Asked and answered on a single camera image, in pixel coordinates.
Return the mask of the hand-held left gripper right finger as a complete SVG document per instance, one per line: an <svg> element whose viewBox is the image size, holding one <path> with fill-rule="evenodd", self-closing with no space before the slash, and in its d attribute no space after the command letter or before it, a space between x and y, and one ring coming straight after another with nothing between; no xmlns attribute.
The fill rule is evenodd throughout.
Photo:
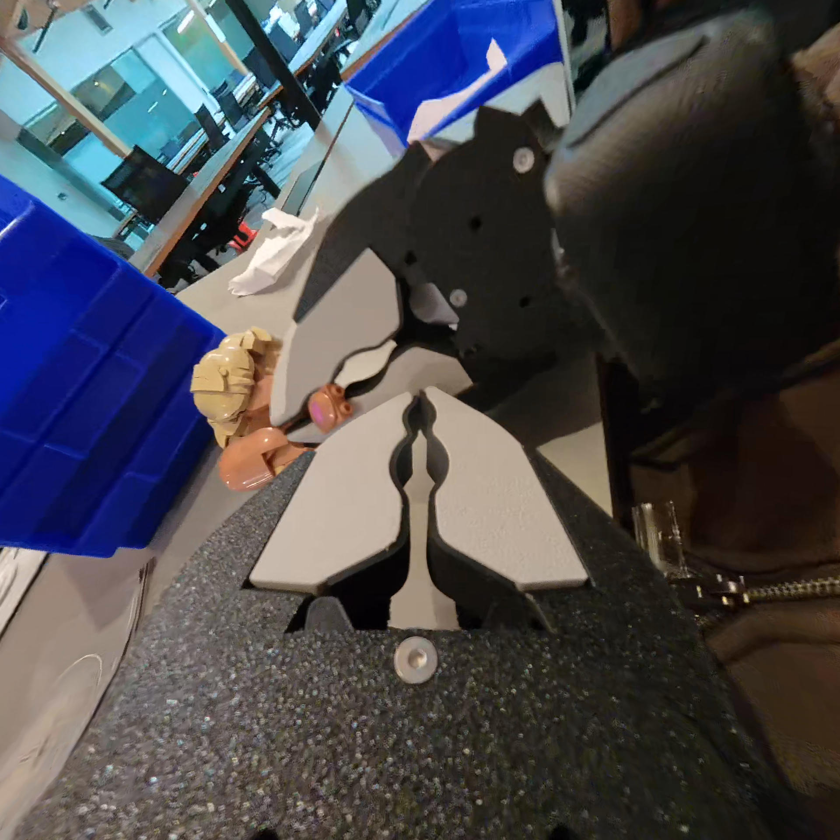
<svg viewBox="0 0 840 840"><path fill-rule="evenodd" d="M589 575L525 448L487 415L437 387L423 392L429 522L444 550L523 593Z"/></svg>

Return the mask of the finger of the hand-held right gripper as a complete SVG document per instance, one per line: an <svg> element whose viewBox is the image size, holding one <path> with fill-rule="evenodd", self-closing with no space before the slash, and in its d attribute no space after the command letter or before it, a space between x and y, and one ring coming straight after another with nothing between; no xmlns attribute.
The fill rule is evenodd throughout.
<svg viewBox="0 0 840 840"><path fill-rule="evenodd" d="M371 248L350 260L318 253L282 340L269 404L272 424L294 420L349 357L378 348L402 325L396 277Z"/></svg>
<svg viewBox="0 0 840 840"><path fill-rule="evenodd" d="M418 345L399 348L384 342L377 348L351 355L342 366L347 419L369 412L405 392L415 395L429 386L456 396L474 382L452 355Z"/></svg>

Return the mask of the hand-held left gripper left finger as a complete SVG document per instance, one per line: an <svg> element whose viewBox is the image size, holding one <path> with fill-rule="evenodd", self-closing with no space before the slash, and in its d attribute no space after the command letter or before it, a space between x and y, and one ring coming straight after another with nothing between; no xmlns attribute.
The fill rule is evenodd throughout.
<svg viewBox="0 0 840 840"><path fill-rule="evenodd" d="M401 393L318 447L250 572L253 587L319 595L405 545L416 406Z"/></svg>

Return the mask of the tan brown brick toy figure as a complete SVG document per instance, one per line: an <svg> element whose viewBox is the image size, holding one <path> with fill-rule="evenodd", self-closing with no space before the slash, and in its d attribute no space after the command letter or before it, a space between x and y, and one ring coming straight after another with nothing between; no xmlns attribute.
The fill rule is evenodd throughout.
<svg viewBox="0 0 840 840"><path fill-rule="evenodd" d="M229 334L193 368L190 391L222 449L218 471L230 490L259 490L316 448L290 441L270 421L281 346L252 327Z"/></svg>

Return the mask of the grey instruction booklet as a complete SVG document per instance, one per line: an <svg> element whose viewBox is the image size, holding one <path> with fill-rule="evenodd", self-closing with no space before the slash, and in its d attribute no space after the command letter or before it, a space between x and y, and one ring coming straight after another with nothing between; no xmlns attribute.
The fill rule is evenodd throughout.
<svg viewBox="0 0 840 840"><path fill-rule="evenodd" d="M143 611L149 549L2 559L1 829L12 838L77 745Z"/></svg>

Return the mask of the grey desk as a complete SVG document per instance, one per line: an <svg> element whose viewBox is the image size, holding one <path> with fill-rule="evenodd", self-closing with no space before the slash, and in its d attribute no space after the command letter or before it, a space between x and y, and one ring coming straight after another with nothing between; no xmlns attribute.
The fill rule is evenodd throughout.
<svg viewBox="0 0 840 840"><path fill-rule="evenodd" d="M318 129L290 170L290 181L282 188L279 204L287 200L294 181L310 165L322 159L323 168L303 204L306 212L316 205L327 215L337 213L352 195L375 176L382 175L394 163L382 142L361 117L351 109L350 95L341 92L328 108L325 127ZM291 318L312 260L304 259L294 280L283 289L274 287L258 296L233 297L225 290L228 279L239 273L236 266L225 265L211 280L200 280L194 290L182 294L184 302L204 316L233 332L257 323L284 333ZM567 477L608 513L613 504L608 487L606 450L592 340L582 332L570 334L559 360L547 371L521 383L498 408L490 411L493 419L528 445L541 445L539 451L558 466ZM223 488L217 477L218 455L208 449L187 481L170 513L164 518L148 548L154 553L154 566L146 578L143 611L138 626L125 650L138 647L135 639L151 629L152 618L161 617L158 607L164 593L180 582L192 555L253 493L237 494ZM388 620L394 627L455 630L455 603L436 591L424 567L425 537L413 532L407 582L389 606ZM91 720L105 700L119 694L115 681L119 667ZM46 829L18 825L18 838L48 838Z"/></svg>

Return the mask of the torn white paper bag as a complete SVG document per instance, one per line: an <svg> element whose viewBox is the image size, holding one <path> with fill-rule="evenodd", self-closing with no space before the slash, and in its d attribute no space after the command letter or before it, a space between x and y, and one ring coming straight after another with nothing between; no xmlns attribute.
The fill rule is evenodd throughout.
<svg viewBox="0 0 840 840"><path fill-rule="evenodd" d="M316 233L322 221L319 205L305 217L272 207L262 219L266 238L257 245L245 269L227 284L227 291L235 298L253 296L277 282L281 288L287 286L289 281L281 277L289 265L307 258L317 246Z"/></svg>

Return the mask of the white paper sheet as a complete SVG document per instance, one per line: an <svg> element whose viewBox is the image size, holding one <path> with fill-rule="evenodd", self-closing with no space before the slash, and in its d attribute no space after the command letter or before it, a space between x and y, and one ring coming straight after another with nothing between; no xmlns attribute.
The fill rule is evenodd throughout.
<svg viewBox="0 0 840 840"><path fill-rule="evenodd" d="M486 52L486 63L486 71L467 87L445 97L431 98L420 102L407 134L406 140L409 144L425 139L441 122L447 120L454 111L482 91L487 84L507 68L508 59L494 38L490 40Z"/></svg>

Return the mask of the small blue storage bin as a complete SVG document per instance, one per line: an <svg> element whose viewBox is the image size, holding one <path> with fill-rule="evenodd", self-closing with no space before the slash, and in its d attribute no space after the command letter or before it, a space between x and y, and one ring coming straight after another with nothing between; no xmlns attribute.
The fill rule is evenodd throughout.
<svg viewBox="0 0 840 840"><path fill-rule="evenodd" d="M554 124L574 109L560 2L426 2L353 59L345 87L388 153L402 156L420 102L467 87L487 70L495 39L507 68L423 140L465 140L481 106L522 114L541 101Z"/></svg>

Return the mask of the long wooden table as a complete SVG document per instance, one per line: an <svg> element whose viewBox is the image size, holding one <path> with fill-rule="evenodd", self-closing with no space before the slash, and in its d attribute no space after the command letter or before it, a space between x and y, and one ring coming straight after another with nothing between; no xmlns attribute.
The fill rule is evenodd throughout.
<svg viewBox="0 0 840 840"><path fill-rule="evenodd" d="M311 31L290 65L286 65L280 55L276 56L280 63L280 69L272 71L276 84L259 101L255 117L213 153L188 183L184 193L129 260L134 268L148 278L155 278L161 274L161 268L173 260L172 254L179 261L203 259L207 251L200 249L200 245L215 246L206 237L206 226L217 226L218 218L229 216L229 206L245 188L249 177L271 196L279 196L277 184L258 165L257 153L265 152L270 141L264 125L278 97L284 96L289 102L298 100L293 94L300 87L300 74L306 72L320 55L338 29L345 11L346 6L336 4ZM288 80L280 74L281 70L287 73Z"/></svg>

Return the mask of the person's brown jacket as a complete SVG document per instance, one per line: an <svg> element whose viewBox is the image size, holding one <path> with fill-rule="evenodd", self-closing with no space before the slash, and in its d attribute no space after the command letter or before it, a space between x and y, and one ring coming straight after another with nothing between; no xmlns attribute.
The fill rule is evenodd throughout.
<svg viewBox="0 0 840 840"><path fill-rule="evenodd" d="M804 813L783 836L838 838L838 340L689 413L643 406L624 364L599 374L616 515L666 515L684 603Z"/></svg>

